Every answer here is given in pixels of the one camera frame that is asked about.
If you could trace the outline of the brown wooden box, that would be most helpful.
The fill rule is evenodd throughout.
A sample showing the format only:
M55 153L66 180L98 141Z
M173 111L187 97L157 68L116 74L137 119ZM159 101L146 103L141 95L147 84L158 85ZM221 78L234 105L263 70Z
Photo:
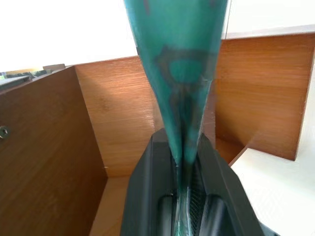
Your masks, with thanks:
M204 131L229 164L294 160L315 33L222 42ZM140 58L72 66L0 92L0 236L119 232L126 181L162 127Z

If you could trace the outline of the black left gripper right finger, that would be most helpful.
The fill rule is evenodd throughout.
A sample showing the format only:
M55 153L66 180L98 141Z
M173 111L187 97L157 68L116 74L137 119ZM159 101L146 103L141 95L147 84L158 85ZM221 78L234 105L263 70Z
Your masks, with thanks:
M201 200L194 236L261 236L261 226L235 172L202 134L194 171Z

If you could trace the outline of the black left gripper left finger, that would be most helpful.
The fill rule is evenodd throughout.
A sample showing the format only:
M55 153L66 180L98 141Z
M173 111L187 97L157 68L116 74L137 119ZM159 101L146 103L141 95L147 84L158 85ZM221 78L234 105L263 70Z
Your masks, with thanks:
M120 236L174 236L176 206L176 163L162 128L129 178Z

